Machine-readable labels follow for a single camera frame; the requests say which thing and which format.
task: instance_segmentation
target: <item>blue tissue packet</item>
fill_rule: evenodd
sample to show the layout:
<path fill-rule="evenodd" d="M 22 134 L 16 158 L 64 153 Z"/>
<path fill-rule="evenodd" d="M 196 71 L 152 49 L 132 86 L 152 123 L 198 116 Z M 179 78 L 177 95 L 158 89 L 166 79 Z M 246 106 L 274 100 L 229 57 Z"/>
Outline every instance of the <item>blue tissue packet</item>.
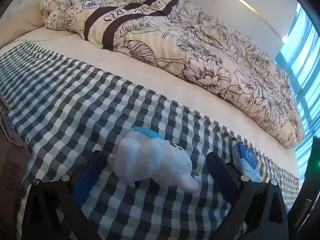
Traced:
<path fill-rule="evenodd" d="M 233 164 L 252 181 L 261 182 L 258 161 L 254 152 L 241 143 L 232 148 Z"/>

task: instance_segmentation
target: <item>blanket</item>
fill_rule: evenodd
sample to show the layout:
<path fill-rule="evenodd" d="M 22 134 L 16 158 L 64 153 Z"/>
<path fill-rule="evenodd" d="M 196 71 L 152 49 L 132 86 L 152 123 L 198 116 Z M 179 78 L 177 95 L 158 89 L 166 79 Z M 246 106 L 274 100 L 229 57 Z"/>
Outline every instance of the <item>blanket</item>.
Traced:
<path fill-rule="evenodd" d="M 279 182 L 289 208 L 297 197 L 298 178 L 215 120 L 30 41 L 0 57 L 0 91 L 12 109 L 13 128 L 28 142 L 31 153 L 19 195 L 18 239 L 35 178 L 48 182 L 72 174 L 94 150 L 115 156 L 119 141 L 136 126 L 179 144 L 199 172 L 196 179 L 201 189 L 185 193 L 177 187 L 160 187 L 151 179 L 127 187 L 108 164 L 81 207 L 103 239 L 212 239 L 231 206 L 210 176 L 205 156 L 214 151 L 229 162 L 238 142 L 255 153 L 264 182 Z M 71 233 L 67 221 L 58 215 L 64 232 Z"/>
<path fill-rule="evenodd" d="M 47 28 L 75 31 L 219 95 L 284 147 L 304 138 L 287 74 L 249 37 L 186 0 L 41 0 L 40 9 Z"/>

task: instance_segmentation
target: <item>sheer curtain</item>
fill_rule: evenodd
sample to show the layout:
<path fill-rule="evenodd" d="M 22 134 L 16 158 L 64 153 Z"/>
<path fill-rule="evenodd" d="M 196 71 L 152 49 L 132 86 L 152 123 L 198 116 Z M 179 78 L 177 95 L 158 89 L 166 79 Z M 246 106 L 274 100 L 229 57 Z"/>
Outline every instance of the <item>sheer curtain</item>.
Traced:
<path fill-rule="evenodd" d="M 299 4 L 285 39 L 275 61 L 290 77 L 305 130 L 304 141 L 295 148 L 303 183 L 313 136 L 320 136 L 320 38 Z"/>

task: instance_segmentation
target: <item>wall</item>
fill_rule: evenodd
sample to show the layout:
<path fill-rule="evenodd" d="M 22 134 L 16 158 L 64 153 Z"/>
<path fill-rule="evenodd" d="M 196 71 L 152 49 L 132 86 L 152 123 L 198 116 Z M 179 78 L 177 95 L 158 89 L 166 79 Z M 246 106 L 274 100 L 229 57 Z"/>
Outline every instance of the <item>wall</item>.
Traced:
<path fill-rule="evenodd" d="M 250 36 L 272 59 L 283 45 L 282 38 L 288 33 L 297 8 L 296 0 L 244 0 L 266 19 L 279 38 L 259 16 L 238 0 L 190 1 Z"/>

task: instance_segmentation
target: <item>floral duvet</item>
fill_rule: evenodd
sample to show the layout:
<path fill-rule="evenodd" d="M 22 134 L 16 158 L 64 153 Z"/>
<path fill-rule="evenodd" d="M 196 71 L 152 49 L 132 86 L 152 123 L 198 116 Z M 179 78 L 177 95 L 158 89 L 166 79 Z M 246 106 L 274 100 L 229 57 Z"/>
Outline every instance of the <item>floral duvet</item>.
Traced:
<path fill-rule="evenodd" d="M 284 147 L 304 138 L 287 74 L 249 37 L 186 0 L 42 0 L 40 9 L 47 28 L 75 31 L 219 95 Z"/>

